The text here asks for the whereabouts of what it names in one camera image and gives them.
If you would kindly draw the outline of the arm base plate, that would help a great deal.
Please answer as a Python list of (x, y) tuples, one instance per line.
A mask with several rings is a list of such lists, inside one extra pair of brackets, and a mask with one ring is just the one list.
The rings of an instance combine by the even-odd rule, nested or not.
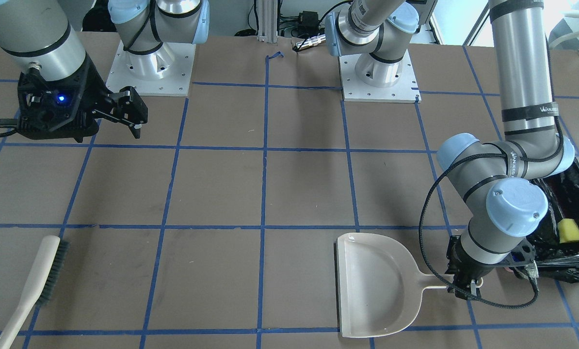
[(141, 96), (183, 96), (189, 94), (197, 45), (164, 43), (148, 55), (134, 55), (117, 47), (106, 86), (117, 92), (132, 86)]
[(345, 55), (338, 61), (345, 101), (422, 101), (409, 51), (396, 63), (379, 62), (370, 54)]

